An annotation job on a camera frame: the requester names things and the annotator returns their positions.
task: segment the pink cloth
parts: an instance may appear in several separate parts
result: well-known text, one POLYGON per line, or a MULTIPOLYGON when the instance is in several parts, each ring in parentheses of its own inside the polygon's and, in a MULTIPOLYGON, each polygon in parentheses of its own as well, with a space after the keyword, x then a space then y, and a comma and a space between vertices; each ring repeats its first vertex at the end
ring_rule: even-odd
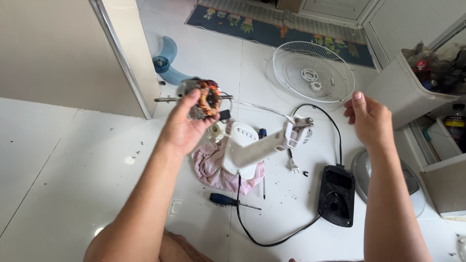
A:
MULTIPOLYGON (((229 133, 233 122, 233 118, 228 120, 226 127, 227 133, 229 133)), ((238 177, 231 175, 222 167, 227 140, 228 138, 224 137, 218 143, 202 144, 192 153, 191 157, 194 161, 194 168, 199 181, 206 186, 236 193, 238 192, 238 177)), ((256 166, 254 177, 246 181, 241 181, 240 193, 246 195, 253 186, 259 184, 264 175, 264 162, 260 162, 256 166)))

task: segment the blue rug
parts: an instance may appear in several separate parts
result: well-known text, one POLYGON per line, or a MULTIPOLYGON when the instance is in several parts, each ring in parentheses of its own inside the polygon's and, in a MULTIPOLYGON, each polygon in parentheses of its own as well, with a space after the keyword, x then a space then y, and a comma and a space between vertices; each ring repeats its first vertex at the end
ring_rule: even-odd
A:
POLYGON ((374 68, 362 29, 277 12, 236 0, 199 0, 187 25, 278 47, 307 41, 325 46, 347 63, 374 68))

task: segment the blue fan blade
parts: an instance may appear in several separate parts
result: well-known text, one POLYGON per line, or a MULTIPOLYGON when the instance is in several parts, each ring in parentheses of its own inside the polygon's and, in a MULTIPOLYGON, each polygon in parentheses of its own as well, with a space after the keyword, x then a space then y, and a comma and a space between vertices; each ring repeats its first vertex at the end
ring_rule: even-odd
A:
POLYGON ((158 56, 163 56, 168 60, 168 63, 173 63, 175 60, 176 53, 178 52, 178 47, 176 46, 175 41, 168 37, 163 36, 162 39, 164 40, 164 47, 158 56))
POLYGON ((170 68, 168 68, 168 71, 166 71, 164 73, 159 73, 159 75, 165 81, 167 81, 167 82, 169 82, 170 84, 173 84, 173 85, 179 85, 181 80, 191 78, 191 76, 187 76, 185 74, 182 74, 182 73, 178 72, 176 69, 174 69, 171 66, 170 66, 170 68))

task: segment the white wire fan grille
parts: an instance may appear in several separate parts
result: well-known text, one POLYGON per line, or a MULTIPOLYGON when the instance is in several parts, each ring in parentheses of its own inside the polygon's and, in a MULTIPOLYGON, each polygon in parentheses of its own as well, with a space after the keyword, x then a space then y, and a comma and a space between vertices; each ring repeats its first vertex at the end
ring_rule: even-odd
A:
POLYGON ((274 53, 274 73, 289 92, 332 110, 340 107, 355 87, 348 64, 330 49, 310 42, 279 46, 274 53))

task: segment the hand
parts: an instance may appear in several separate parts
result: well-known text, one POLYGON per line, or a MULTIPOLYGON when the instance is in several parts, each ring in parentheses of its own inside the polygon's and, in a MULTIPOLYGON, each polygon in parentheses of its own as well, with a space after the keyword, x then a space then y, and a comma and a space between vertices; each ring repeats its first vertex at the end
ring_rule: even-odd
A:
POLYGON ((185 156, 191 152, 203 136, 206 128, 220 118, 206 117, 202 120, 189 120, 188 112, 201 96, 199 89, 194 89, 183 97, 171 111, 165 123, 157 145, 173 148, 175 153, 185 156))
POLYGON ((394 146, 391 112, 362 92, 354 92, 344 106, 348 124, 354 124, 356 135, 368 151, 379 147, 394 146))

